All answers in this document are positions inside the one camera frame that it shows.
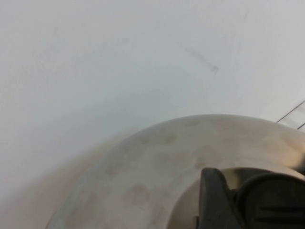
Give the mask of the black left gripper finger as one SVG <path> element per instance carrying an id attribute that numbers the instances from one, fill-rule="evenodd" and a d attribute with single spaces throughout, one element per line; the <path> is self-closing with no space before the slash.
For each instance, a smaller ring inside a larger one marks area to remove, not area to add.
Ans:
<path id="1" fill-rule="evenodd" d="M 201 171 L 199 191 L 200 229 L 244 229 L 223 173 L 216 168 Z"/>

